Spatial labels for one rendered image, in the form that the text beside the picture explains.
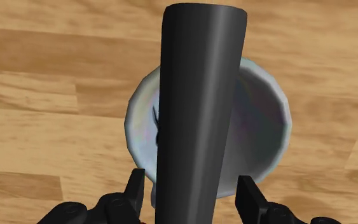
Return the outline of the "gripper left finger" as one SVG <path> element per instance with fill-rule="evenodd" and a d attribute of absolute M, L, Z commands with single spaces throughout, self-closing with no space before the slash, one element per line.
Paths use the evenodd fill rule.
<path fill-rule="evenodd" d="M 79 202 L 56 205 L 37 224 L 141 224 L 144 169 L 133 169 L 124 192 L 103 195 L 92 209 Z"/>

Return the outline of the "black cylinder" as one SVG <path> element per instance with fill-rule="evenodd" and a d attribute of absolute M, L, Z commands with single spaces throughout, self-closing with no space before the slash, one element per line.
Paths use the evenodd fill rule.
<path fill-rule="evenodd" d="M 163 14 L 155 224 L 211 224 L 247 14 L 177 3 Z"/>

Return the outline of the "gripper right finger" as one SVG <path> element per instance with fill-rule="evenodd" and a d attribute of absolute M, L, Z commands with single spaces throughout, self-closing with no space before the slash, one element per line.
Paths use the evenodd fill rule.
<path fill-rule="evenodd" d="M 267 201 L 250 176 L 238 177 L 235 207 L 243 224 L 341 224 L 328 217 L 301 221 L 287 206 Z"/>

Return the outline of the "pale iridescent cup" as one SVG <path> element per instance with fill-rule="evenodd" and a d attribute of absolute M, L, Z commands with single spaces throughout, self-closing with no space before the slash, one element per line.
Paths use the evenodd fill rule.
<path fill-rule="evenodd" d="M 124 123 L 128 150 L 154 184 L 154 206 L 159 100 L 160 66 L 135 90 Z M 285 153 L 291 127 L 289 103 L 275 78 L 253 61 L 240 59 L 216 198 L 233 195 L 240 175 L 264 180 Z"/>

